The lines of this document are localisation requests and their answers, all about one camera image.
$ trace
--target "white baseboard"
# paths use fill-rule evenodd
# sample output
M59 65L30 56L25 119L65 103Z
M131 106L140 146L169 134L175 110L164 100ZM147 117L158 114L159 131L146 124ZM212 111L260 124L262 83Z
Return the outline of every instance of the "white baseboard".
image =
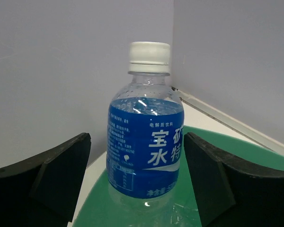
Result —
M206 104L205 102L201 101L200 99L197 99L196 97L190 94L184 93L183 91L180 91L176 88L175 91L178 93L182 101L188 104L189 106L206 114L207 116L236 131L237 133L249 138L255 143L284 156L283 143L276 141L275 139L253 129L252 127Z

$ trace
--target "clear plastic bottle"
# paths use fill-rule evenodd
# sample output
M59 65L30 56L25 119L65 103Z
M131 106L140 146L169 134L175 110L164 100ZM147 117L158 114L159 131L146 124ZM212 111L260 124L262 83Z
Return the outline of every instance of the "clear plastic bottle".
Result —
M130 84L113 98L108 113L109 194L122 226L171 226L173 187L178 178L184 110L165 85L170 46L130 46Z

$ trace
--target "blue label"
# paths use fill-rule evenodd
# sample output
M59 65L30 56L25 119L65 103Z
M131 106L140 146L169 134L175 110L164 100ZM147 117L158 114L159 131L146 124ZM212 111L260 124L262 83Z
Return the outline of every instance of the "blue label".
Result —
M174 109L180 106L160 102ZM178 178L184 111L148 115L129 113L115 106L109 107L107 127L106 166L110 183L135 198L167 193Z

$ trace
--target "green mat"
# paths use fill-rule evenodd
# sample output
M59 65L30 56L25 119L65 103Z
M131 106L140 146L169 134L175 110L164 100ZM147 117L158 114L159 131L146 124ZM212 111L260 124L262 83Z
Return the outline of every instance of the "green mat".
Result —
M250 162L284 171L284 157L273 151L223 134L185 126L184 134L188 132L193 132L216 147ZM184 150L182 150L179 178L174 190L174 212L177 216L175 226L201 227ZM125 227L122 218L122 213L119 213L109 198L107 173L104 171L87 197L73 226Z

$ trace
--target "bottle cap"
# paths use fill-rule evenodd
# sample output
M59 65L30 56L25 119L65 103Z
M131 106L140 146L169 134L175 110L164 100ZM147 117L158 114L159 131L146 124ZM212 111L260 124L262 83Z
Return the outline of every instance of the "bottle cap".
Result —
M170 45L156 42L130 44L129 71L169 73Z

